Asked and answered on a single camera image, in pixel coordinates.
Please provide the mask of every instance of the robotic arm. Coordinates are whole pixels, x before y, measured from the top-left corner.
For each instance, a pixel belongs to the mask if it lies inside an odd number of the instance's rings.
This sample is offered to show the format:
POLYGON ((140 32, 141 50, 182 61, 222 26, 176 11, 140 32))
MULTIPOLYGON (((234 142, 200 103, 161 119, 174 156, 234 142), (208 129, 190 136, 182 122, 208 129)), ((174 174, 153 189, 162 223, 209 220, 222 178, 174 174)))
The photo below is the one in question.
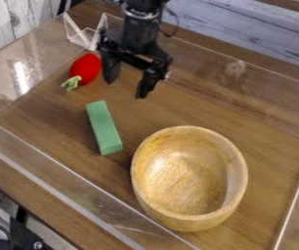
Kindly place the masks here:
POLYGON ((172 63, 172 58, 156 43, 166 2, 168 0, 126 0, 122 30, 100 31, 97 50, 101 54, 104 79, 110 84, 118 78, 121 62, 142 70, 137 99, 144 99, 157 81, 165 79, 172 63))

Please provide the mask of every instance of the red strawberry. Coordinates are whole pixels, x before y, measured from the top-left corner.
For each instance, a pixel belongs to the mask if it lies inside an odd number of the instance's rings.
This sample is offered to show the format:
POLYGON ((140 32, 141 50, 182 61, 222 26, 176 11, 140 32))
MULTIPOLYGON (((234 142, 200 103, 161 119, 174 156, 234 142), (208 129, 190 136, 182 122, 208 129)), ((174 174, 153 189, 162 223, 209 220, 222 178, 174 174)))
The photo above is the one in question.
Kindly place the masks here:
POLYGON ((86 85, 92 82, 100 73, 101 61, 94 54, 85 54, 74 60, 70 66, 69 79, 61 84, 70 91, 78 88, 78 85, 86 85))

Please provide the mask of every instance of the green block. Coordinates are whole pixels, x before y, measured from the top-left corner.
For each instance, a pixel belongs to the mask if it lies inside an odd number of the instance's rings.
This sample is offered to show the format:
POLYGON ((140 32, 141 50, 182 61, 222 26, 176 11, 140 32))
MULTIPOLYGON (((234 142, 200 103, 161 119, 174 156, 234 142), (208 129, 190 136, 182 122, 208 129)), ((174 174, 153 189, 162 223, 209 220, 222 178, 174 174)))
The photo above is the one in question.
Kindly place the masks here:
POLYGON ((122 149, 122 141, 105 101, 86 104, 86 112, 101 155, 120 151, 122 149))

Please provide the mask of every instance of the bowl rim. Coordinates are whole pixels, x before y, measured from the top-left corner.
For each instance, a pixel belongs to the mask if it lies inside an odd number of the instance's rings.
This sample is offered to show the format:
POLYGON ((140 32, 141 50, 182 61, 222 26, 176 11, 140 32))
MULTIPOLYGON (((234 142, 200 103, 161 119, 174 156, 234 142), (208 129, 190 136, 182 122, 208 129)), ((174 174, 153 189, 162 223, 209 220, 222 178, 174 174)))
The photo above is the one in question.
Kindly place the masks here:
POLYGON ((133 156, 133 160, 132 160, 132 185, 133 185, 133 189, 134 189, 134 193, 136 195, 140 197, 141 201, 148 205, 148 207, 150 209, 153 209, 156 212, 158 212, 160 214, 162 214, 164 216, 168 216, 170 218, 178 219, 178 220, 184 220, 184 221, 197 221, 197 220, 209 220, 213 219, 216 217, 220 217, 221 215, 228 214, 228 212, 230 212, 233 209, 236 209, 245 190, 246 190, 246 186, 248 186, 248 179, 249 179, 249 175, 248 175, 248 166, 246 166, 246 161, 245 158, 238 150, 238 148, 236 147, 236 145, 217 132, 214 132, 210 129, 206 129, 204 127, 198 127, 198 126, 192 126, 192 125, 181 125, 181 126, 173 126, 173 127, 168 127, 165 129, 161 129, 158 131, 156 131, 150 136, 148 136, 145 138, 145 140, 142 141, 142 143, 140 144, 134 156, 133 156), (208 134, 214 135, 216 137, 218 137, 220 139, 222 139, 222 141, 230 146, 233 153, 236 154, 237 158, 240 159, 241 162, 241 175, 242 175, 242 183, 240 186, 240 189, 237 191, 237 194, 234 195, 234 197, 232 198, 232 200, 224 204, 217 210, 206 213, 206 214, 201 214, 201 215, 182 215, 182 214, 177 214, 174 212, 170 212, 157 206, 154 206, 152 203, 149 203, 142 196, 142 191, 138 189, 138 184, 137 184, 137 180, 134 178, 134 166, 136 166, 136 162, 138 161, 138 157, 140 154, 144 150, 144 147, 146 145, 146 143, 157 136, 160 136, 160 134, 164 134, 165 132, 170 131, 170 130, 180 130, 180 129, 185 129, 185 130, 198 130, 201 132, 205 132, 208 134))

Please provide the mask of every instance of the wooden bowl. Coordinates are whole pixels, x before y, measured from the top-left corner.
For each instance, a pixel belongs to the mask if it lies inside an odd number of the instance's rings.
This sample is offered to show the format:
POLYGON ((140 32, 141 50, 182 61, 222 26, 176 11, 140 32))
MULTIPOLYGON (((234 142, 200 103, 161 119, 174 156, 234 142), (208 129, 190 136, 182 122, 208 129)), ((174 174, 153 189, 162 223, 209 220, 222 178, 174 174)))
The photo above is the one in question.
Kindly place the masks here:
POLYGON ((180 231, 217 226, 248 184, 244 157, 216 132, 180 126, 150 135, 132 162, 134 193, 149 216, 180 231))

